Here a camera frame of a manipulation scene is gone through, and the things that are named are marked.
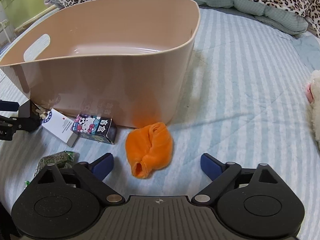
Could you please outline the wooden clips with bear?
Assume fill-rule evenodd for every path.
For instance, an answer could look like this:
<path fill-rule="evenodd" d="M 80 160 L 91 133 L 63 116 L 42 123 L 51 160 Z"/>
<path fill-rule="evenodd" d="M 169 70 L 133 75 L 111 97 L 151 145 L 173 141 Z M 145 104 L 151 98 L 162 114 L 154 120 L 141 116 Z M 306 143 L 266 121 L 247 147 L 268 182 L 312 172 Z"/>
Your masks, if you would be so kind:
<path fill-rule="evenodd" d="M 37 106 L 37 105 L 32 105 L 32 111 L 35 114 L 35 117 L 38 118 L 41 121 L 46 120 L 46 118 L 48 117 L 50 110 Z"/>

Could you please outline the beige plastic storage bin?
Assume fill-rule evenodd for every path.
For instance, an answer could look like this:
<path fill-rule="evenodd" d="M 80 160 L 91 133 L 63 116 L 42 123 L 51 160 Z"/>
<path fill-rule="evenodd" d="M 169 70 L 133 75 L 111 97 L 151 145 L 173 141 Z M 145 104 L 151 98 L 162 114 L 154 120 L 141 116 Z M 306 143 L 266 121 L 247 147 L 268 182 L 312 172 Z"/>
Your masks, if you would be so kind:
<path fill-rule="evenodd" d="M 116 124 L 168 123 L 200 25 L 192 0 L 94 0 L 20 35 L 1 70 L 31 101 Z"/>

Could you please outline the green bag of dried herbs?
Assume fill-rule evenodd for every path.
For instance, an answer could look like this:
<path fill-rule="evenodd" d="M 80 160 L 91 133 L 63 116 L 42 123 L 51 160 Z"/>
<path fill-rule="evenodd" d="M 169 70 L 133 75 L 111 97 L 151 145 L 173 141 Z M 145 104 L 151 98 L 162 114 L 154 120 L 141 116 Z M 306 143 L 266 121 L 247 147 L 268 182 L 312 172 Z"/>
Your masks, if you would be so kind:
<path fill-rule="evenodd" d="M 48 164 L 55 164 L 58 168 L 71 168 L 76 155 L 77 153 L 73 151 L 62 151 L 45 156 L 38 162 L 34 176 L 36 176 Z"/>

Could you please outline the orange plush cloth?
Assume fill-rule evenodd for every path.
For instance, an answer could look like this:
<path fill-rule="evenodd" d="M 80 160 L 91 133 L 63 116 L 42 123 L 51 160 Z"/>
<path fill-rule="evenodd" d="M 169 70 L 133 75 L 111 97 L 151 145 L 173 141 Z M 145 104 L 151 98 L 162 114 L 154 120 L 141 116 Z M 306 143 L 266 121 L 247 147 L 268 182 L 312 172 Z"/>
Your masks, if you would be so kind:
<path fill-rule="evenodd" d="M 125 150 L 131 173 L 138 179 L 167 167 L 172 159 L 173 139 L 162 122 L 132 130 L 126 139 Z"/>

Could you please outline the green quilted duvet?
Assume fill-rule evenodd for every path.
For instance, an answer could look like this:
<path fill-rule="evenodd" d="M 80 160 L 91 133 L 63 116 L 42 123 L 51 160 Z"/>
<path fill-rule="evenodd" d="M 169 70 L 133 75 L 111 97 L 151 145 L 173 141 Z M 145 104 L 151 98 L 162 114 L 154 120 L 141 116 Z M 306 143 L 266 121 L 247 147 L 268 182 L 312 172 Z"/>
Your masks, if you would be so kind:
<path fill-rule="evenodd" d="M 298 35 L 307 31 L 307 20 L 292 12 L 247 0 L 193 0 L 198 5 L 212 8 L 234 8 L 244 14 L 252 15 L 264 24 L 270 25 L 284 33 Z"/>

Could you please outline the white plush toy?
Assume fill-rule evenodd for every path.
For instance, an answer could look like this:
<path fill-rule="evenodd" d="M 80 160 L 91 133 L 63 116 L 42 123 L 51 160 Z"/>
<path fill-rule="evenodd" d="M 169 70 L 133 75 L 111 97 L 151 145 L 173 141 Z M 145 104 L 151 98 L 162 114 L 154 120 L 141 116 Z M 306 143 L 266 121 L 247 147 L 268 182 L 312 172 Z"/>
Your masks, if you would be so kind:
<path fill-rule="evenodd" d="M 311 122 L 315 140 L 320 142 L 320 95 L 319 95 L 320 71 L 314 70 L 306 84 L 305 94 L 311 105 Z"/>

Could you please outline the white cardboard box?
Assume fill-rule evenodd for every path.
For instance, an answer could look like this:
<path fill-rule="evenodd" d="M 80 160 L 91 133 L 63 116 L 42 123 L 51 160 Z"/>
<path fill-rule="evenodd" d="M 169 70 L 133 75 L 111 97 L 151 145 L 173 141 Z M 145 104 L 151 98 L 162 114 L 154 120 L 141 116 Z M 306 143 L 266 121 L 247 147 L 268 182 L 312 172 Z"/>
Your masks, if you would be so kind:
<path fill-rule="evenodd" d="M 73 147 L 78 135 L 71 130 L 72 124 L 73 120 L 52 108 L 43 120 L 42 127 L 68 147 Z"/>

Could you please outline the Hello Kitty small box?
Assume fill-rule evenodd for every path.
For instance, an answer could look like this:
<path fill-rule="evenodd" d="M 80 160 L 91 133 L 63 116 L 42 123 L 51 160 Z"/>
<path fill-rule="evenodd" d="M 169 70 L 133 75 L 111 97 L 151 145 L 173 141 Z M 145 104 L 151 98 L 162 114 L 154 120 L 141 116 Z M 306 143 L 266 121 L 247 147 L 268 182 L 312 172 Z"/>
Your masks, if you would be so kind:
<path fill-rule="evenodd" d="M 71 131 L 85 139 L 114 144 L 117 126 L 112 118 L 79 114 L 71 126 Z"/>

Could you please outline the striped blue bed sheet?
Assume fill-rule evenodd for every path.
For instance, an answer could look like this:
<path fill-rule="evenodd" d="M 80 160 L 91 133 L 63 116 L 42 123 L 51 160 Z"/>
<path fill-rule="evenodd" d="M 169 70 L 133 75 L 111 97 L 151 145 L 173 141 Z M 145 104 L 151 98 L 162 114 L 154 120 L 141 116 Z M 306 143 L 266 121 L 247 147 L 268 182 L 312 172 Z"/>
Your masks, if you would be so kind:
<path fill-rule="evenodd" d="M 200 28 L 169 129 L 172 163 L 149 179 L 131 175 L 125 157 L 127 129 L 115 145 L 81 139 L 75 150 L 93 160 L 116 156 L 107 182 L 117 191 L 192 196 L 209 183 L 200 156 L 243 167 L 269 163 L 305 207 L 300 239 L 319 239 L 319 150 L 313 139 L 304 85 L 312 68 L 298 40 L 236 13 L 201 9 Z"/>

